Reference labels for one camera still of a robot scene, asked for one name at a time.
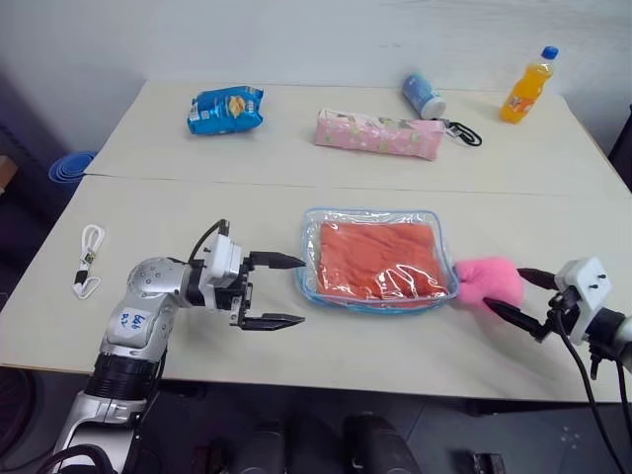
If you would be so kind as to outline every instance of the snack bag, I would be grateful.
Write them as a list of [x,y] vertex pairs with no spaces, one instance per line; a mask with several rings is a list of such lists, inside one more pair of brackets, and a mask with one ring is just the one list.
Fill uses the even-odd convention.
[[187,124],[191,133],[215,135],[245,131],[261,124],[264,91],[248,86],[204,91],[192,100]]

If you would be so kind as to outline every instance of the bottle label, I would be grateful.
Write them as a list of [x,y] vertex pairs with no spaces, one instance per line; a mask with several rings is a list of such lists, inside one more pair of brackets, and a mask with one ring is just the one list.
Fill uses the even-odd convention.
[[507,105],[509,108],[517,114],[526,114],[531,110],[533,99],[527,99],[525,97],[511,96]]
[[412,74],[406,78],[402,85],[402,93],[408,99],[413,108],[422,119],[436,119],[424,116],[424,107],[428,102],[436,97],[440,97],[433,89],[431,83],[419,74]]

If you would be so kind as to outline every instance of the white charging cable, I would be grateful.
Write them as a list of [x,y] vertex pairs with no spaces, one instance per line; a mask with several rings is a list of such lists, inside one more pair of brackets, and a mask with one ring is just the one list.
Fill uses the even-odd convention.
[[75,276],[75,282],[72,285],[72,291],[79,299],[90,297],[101,284],[101,279],[98,276],[88,277],[88,271],[95,261],[97,251],[105,238],[106,229],[95,224],[86,225],[81,233],[81,260],[79,262],[79,270]]

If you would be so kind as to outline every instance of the plastic bottle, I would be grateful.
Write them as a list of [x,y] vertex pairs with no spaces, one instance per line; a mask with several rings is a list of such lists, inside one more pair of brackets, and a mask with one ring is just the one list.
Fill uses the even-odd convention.
[[544,89],[544,83],[553,75],[553,60],[557,56],[555,46],[546,46],[535,61],[526,66],[522,79],[513,86],[510,96],[501,108],[501,119],[518,123],[528,114]]
[[438,119],[445,112],[445,101],[421,74],[411,74],[404,79],[402,93],[424,120]]

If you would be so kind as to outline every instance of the pink plush toy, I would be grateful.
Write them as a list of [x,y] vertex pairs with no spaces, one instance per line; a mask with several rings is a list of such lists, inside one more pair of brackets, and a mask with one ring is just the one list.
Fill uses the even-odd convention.
[[457,298],[466,304],[489,309],[484,297],[500,299],[513,306],[522,303],[522,278],[512,261],[502,257],[465,260],[455,265],[460,280]]

